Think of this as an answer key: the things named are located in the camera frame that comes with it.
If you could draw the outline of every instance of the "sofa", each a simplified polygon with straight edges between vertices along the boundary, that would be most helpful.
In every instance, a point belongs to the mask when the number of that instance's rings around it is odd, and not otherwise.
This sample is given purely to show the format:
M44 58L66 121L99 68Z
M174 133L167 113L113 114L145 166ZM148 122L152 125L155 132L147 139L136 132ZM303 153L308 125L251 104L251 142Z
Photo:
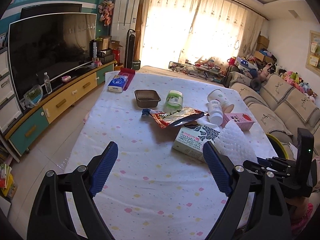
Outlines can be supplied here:
M308 129L315 137L313 157L320 153L320 110L299 90L278 75L270 74L260 94L252 90L251 79L230 71L226 87L236 90L265 133L275 136L293 159L290 143L297 147L297 128Z

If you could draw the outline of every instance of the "red box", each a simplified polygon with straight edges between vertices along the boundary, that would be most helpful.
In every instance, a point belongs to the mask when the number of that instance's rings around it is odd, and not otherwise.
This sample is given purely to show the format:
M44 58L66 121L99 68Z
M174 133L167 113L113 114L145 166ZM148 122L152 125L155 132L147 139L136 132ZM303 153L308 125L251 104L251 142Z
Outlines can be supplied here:
M117 61L118 65L120 64L120 51L113 49L112 54L115 54L115 60Z
M251 117L247 114L230 113L223 114L222 127L225 127L230 120L233 120L242 131L249 131L251 126L254 124L254 121L252 121Z

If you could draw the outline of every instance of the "bubble wrap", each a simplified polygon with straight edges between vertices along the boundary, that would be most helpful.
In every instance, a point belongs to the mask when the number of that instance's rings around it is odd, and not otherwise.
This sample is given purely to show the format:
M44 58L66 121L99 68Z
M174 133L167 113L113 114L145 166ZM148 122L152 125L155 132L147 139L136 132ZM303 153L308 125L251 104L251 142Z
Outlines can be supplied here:
M242 165L245 160L258 163L253 148L233 120L226 124L214 142L217 150L228 156L234 165Z

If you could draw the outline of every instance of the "pink box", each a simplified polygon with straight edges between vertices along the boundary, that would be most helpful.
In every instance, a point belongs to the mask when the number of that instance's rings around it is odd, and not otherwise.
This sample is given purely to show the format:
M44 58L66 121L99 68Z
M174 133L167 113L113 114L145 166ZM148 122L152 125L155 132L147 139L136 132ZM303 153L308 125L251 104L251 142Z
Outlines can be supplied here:
M240 127L242 131L249 131L251 126L254 124L254 121L252 121L251 117L247 114L223 114L223 123L222 127L225 127L225 125L230 121L233 120L235 123Z

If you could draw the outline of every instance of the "bolt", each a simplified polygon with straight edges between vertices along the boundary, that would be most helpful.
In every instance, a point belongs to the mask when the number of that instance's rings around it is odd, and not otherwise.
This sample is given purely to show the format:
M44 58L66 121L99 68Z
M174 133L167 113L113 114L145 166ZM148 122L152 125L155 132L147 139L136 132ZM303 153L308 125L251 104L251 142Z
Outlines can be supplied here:
M268 171L268 172L267 172L267 176L268 176L269 178L273 178L275 175L274 175L271 171Z
M47 171L46 175L47 177L51 177L54 174L54 171Z
M86 169L87 169L86 166L81 165L81 166L78 167L77 171L79 171L79 172L84 172Z
M236 171L243 172L244 168L242 166L238 165L238 166L236 166Z

